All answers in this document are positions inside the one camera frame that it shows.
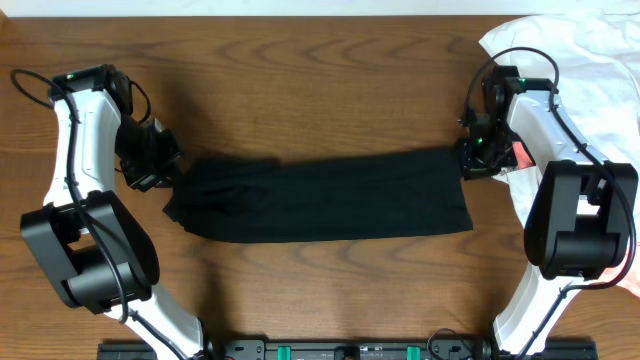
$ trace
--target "wooden table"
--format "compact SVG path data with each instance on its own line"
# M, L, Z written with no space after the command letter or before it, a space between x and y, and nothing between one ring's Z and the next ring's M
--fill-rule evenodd
M116 64L190 158L388 153L454 143L467 86L487 59L477 40L507 20L10 19L0 34L0 357L93 359L103 340L136 338L65 307L20 238L20 215L49 187L58 129L51 111L12 88L10 69L53 76ZM136 104L139 117L137 95ZM117 186L156 245L162 282L222 337L486 333L526 263L508 188L492 180L463 185L474 231L273 245L187 234L161 212L171 190ZM640 301L616 288L580 294L554 334L592 336L602 359L635 359L639 328Z

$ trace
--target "fabric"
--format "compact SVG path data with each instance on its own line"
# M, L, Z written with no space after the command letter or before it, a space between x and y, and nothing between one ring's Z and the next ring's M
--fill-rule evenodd
M200 160L164 211L188 232L241 243L472 229L457 157L444 148L284 167Z
M610 160L640 170L640 14L530 16L489 31L480 45L489 55L514 46L549 54L560 68L562 103L578 129ZM497 62L517 65L522 76L553 78L553 69L537 54L516 51ZM498 177L509 184L523 225L541 178L535 167ZM640 196L634 218L638 227ZM600 280L615 274L609 269ZM640 261L620 285L640 296Z

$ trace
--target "cable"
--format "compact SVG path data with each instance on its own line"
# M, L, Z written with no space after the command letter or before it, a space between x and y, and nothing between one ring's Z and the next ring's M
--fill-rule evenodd
M529 351L529 349L531 348L531 346L533 345L535 340L538 338L540 333L547 326L547 324L549 323L549 320L551 320L551 317L553 317L553 314L555 313L555 311L558 309L558 307L562 303L562 300L564 300L567 297L567 294L569 293L569 291L572 291L572 290L602 290L602 289L608 289L610 287L615 286L620 281L622 281L622 279L624 279L625 276L631 270L631 266L633 265L633 259L634 259L635 254L636 254L636 246L637 246L637 234L636 234L635 220L633 218L633 211L631 210L631 206L629 205L629 202L627 201L627 198L624 196L624 192L622 191L622 188L620 188L620 185L618 184L618 182L613 178L611 173L604 167L604 165L601 164L600 161L598 161L598 159L596 159L595 156L593 156L587 150L588 144L580 143L580 140L578 140L578 138L571 131L571 129L569 129L567 124L564 122L564 120L562 120L562 117L558 113L558 105L556 105L554 103L554 98L555 98L556 90L558 88L558 82L560 81L560 69L558 68L558 64L553 60L553 58L551 58L551 56L547 55L546 53L544 53L544 52L542 52L542 51L540 51L538 49L525 47L525 46L518 46L518 47L505 49L505 50L500 51L499 53L495 54L494 56L492 56L489 61L487 61L484 65L482 65L480 70L478 70L478 72L474 75L473 79L471 80L471 85L469 86L469 91L467 92L467 97L466 97L465 103L464 103L464 110L463 110L463 113L462 113L462 119L464 120L466 118L467 110L469 108L469 102L470 102L470 99L471 99L471 93L473 92L473 89L475 88L476 83L478 82L478 79L484 73L484 71L498 57L500 57L500 56L502 56L502 55L504 55L506 53L509 53L509 52L512 52L512 51L519 51L519 50L530 51L530 52L534 52L536 54L539 54L542 57L544 57L545 59L547 59L549 61L549 63L551 63L551 66L553 66L554 79L553 79L553 83L552 83L552 86L551 86L551 90L549 91L549 101L548 101L549 102L549 111L553 114L554 118L556 119L556 121L558 122L558 124L560 125L562 130L567 134L569 139L571 139L571 141L574 143L574 145L576 146L576 149L579 152L581 152L587 159L589 159L589 161L591 161L593 163L593 166L596 168L596 170L598 170L600 175L602 175L602 177L607 181L607 183L609 185L611 185L611 187L613 189L613 192L619 198L620 203L622 204L622 209L624 211L625 217L627 218L627 226L628 226L628 230L629 230L629 252L627 254L627 259L625 261L625 264L624 264L622 270L612 280L610 280L608 282L604 282L604 283L585 284L585 285L567 285L564 289L561 289L560 293L558 294L558 297L555 300L555 302L553 303L553 305L551 306L551 308L549 309L549 311L547 312L547 314L543 318L542 322L540 323L540 326L533 332L533 334L531 335L531 338L529 338L529 341L527 341L525 347L520 352L520 354L517 356L516 360L524 359L524 357L526 356L527 352Z
M137 321L140 323L140 325L142 325L142 327L144 327L145 329L147 329L147 331L153 335L153 337L155 337L156 339L158 339L158 341L160 341L162 343L162 345L166 346L169 350L171 350L171 352L179 359L179 360L186 360L186 358L180 353L180 351L178 350L178 348L176 348L175 345L173 345L169 340L165 339L164 336L162 336L158 330L156 330L156 328L153 327L153 325L149 324L147 322L147 320L145 320L144 318L142 318L140 315L138 315L137 311L132 311L131 314L131 319L133 319L133 321Z
M142 119L138 120L138 123L142 124L143 122L147 121L147 119L149 118L149 115L151 115L151 100L149 100L147 93L145 93L144 90L142 90L142 88L140 87L140 85L138 85L137 82L130 81L130 83L131 85L138 88L138 91L140 91L140 93L142 94L142 96L144 96L144 99L147 102L147 111L144 113L144 116L142 117Z
M436 353L433 352L433 350L431 349L431 339L438 335L438 333L441 333L443 331L448 331L454 335L458 335L458 333L455 330L449 329L449 328L440 328L438 330L436 330L436 332L434 332L433 334L431 334L431 336L429 336L429 340L427 340L427 350L431 353L431 355L433 355L434 358L436 358L437 360L444 360L442 359L440 356L438 356ZM473 356L473 351L471 350L471 348L464 342L464 340L460 340L460 342L462 343L462 346L465 347L465 349L467 349L467 351L469 351L469 354L471 354Z
M77 194L78 184L75 181L75 175L73 173L73 159L74 159L74 152L75 152L76 132L77 132L78 123L80 122L78 120L77 110L73 105L73 103L71 102L69 95L65 91L63 91L53 81L33 71L23 70L23 69L11 70L11 83L16 87L16 89L18 89L18 91L20 91L23 95L25 95L29 99L35 101L36 103L46 108L53 109L52 105L47 104L35 98L33 95L29 94L26 90L24 90L17 81L17 78L16 78L17 74L31 76L49 85L52 90L56 90L60 92L60 94L62 94L62 99L64 100L64 102L67 104L67 107L69 108L69 120L71 121L71 133L69 134L69 148L67 150L67 166L66 166L67 174L66 174L65 182L67 183L67 187L69 188L69 195L71 196L71 201L73 202L73 206L76 210L76 213L80 217L82 224L87 228L91 236L93 236L93 239L95 240L96 245L98 246L98 249L102 253L102 256L104 257L107 265L109 266L109 269L111 270L111 273L113 274L114 279L116 280L116 285L118 286L118 292L120 295L120 303L122 305L122 316L120 317L120 323L124 324L127 322L127 319L129 317L129 306L127 303L127 297L125 294L122 277L120 276L120 272L118 271L118 268L116 266L115 261L113 260L113 257L111 257L111 253L109 252L109 249L107 249L106 245L104 244L104 241L100 237L100 234L96 231L95 227L93 226L91 216L82 207L82 205L80 204L80 200L78 199L78 194Z

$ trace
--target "black cable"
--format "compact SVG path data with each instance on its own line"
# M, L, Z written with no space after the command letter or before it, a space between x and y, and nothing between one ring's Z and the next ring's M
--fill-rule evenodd
M130 83L131 85L138 88L138 91L140 91L140 93L142 94L142 96L144 96L144 99L147 102L147 111L144 113L144 116L142 117L142 119L138 120L138 123L142 124L143 122L147 121L147 119L149 118L149 115L151 115L151 100L149 100L147 93L145 93L144 90L142 90L142 88L140 87L140 85L138 85L137 82L130 81Z
M564 120L562 120L562 117L558 113L558 105L555 104L554 98L555 98L556 90L558 88L558 82L560 81L560 69L558 68L558 64L553 60L553 58L551 58L551 56L547 55L546 53L544 53L544 52L542 52L542 51L540 51L538 49L525 47L525 46L518 46L518 47L509 48L509 49L500 51L499 53L497 53L494 56L492 56L489 61L487 61L484 65L482 65L480 70L478 70L478 72L475 74L475 76L471 80L471 85L469 86L469 91L467 92L467 97L466 97L465 103L464 103L464 110L463 110L463 113L462 113L463 121L464 121L464 119L466 118L466 115L467 115L467 110L469 108L469 102L470 102L470 99L471 99L471 93L473 92L473 89L475 88L476 83L478 82L478 79L480 78L480 76L482 76L484 71L491 64L493 64L493 62L494 62L494 60L496 58L498 58L498 57L500 57L500 56L502 56L502 55L504 55L506 53L509 53L509 52L512 52L512 51L519 51L519 50L530 51L530 52L534 52L536 54L539 54L542 57L544 57L545 59L547 59L549 61L549 63L551 63L551 66L553 66L554 79L553 79L553 84L552 84L551 90L549 91L549 101L548 101L549 102L549 110L548 111L550 111L553 114L554 118L556 119L556 121L558 122L558 124L560 125L562 130L564 130L564 132L567 134L569 139L571 139L571 141L576 146L576 149L578 151L580 151L587 159L589 159L589 161L591 161L593 163L593 166L596 168L596 170L598 170L598 172L607 181L607 183L609 185L611 185L611 187L613 189L613 192L616 194L616 196L619 198L620 202L622 203L622 209L624 211L625 217L627 218L627 226L629 228L628 229L629 230L629 253L627 254L627 259L626 259L626 262L625 262L622 270L612 280L610 280L608 282L596 283L596 284L568 285L564 289L561 289L560 293L558 294L558 297L555 300L555 302L553 303L553 305L551 306L551 308L549 309L549 311L547 312L547 314L543 318L542 322L540 323L540 326L533 332L533 334L531 335L531 338L529 338L529 341L527 341L525 347L520 352L520 354L518 355L516 360L524 359L524 357L526 356L527 352L529 351L529 349L531 348L531 346L533 345L535 340L538 338L540 333L547 326L547 324L549 323L549 320L551 320L551 317L553 316L555 311L558 309L558 307L562 303L562 300L564 300L567 297L567 294L569 293L569 291L572 291L572 290L602 290L602 289L608 289L610 287L613 287L613 286L617 285L620 281L622 281L622 279L624 279L625 276L631 270L631 266L633 265L633 259L634 259L635 254L636 254L636 246L637 246L637 234L636 234L635 220L633 219L633 211L631 210L631 206L629 205L629 202L627 201L627 198L624 196L624 192L622 191L622 188L620 188L620 185L618 184L618 182L613 178L611 173L604 167L604 165L602 165L600 163L600 161L598 161L598 159L596 159L595 156L593 156L587 150L588 144L580 143L578 138L571 131L571 129L569 129L567 124L564 122Z
M125 294L122 277L120 276L120 272L118 271L118 268L116 266L115 261L113 260L113 257L111 257L111 253L109 252L109 249L106 247L106 245L104 244L104 241L100 237L100 234L96 231L95 227L93 226L93 223L91 221L92 220L91 216L82 207L82 205L80 204L80 200L78 199L78 194L77 194L78 184L75 181L75 175L73 173L73 159L74 159L74 152L75 152L76 132L77 132L78 123L80 122L78 120L77 110L74 104L71 102L69 95L65 91L63 91L53 81L33 71L23 70L23 69L11 70L11 82L16 87L16 89L18 89L18 91L20 91L23 95L25 95L29 99L35 101L36 103L42 106L53 109L52 105L47 104L35 98L31 94L29 94L26 90L24 90L17 81L17 78L16 78L17 74L24 74L27 76L31 76L49 85L51 89L60 92L60 94L62 94L62 99L64 100L64 102L67 104L67 107L69 108L69 119L71 121L71 133L69 134L69 148L67 150L67 166L66 166L67 174L66 174L65 182L67 183L67 187L69 188L69 195L71 196L71 201L73 202L73 206L76 210L76 213L80 217L82 224L87 228L91 236L93 236L93 239L95 240L96 245L98 246L98 249L102 253L102 256L104 257L107 265L109 266L109 269L111 270L111 273L113 274L113 277L116 280L116 284L118 286L118 292L120 295L120 303L122 305L122 316L120 317L120 323L124 324L127 322L127 318L129 317L129 306L127 303L127 297Z
M173 343L171 343L171 341L167 340L164 336L162 336L162 334L160 334L158 332L158 330L156 330L156 328L153 327L153 325L149 324L147 322L147 320L145 320L144 318L142 318L140 315L138 315L137 311L132 311L131 312L131 319L133 319L133 321L137 321L140 323L140 325L142 325L145 329L147 329L147 331L153 335L153 337L155 337L156 339L158 339L158 341L160 341L162 343L162 345L166 346L167 348L169 348L169 350L171 350L171 352L179 359L179 360L186 360L186 358L180 353L180 351L178 350L178 348L176 348L175 345L173 345Z
M433 334L431 334L431 336L429 336L429 339L427 340L427 350L431 353L431 355L433 355L434 358L436 358L437 360L444 360L442 359L439 355L437 355L436 353L433 352L433 350L431 349L431 339L433 339L433 337L435 337L436 335L438 335L439 333L443 332L443 331L448 331L454 335L458 335L458 333L453 330L453 329L449 329L449 328L440 328L438 330L436 330L436 332L434 332ZM460 342L462 343L462 346L465 347L465 349L467 349L467 351L469 351L469 354L471 354L473 356L473 350L471 350L471 348L464 342L464 340L460 340Z

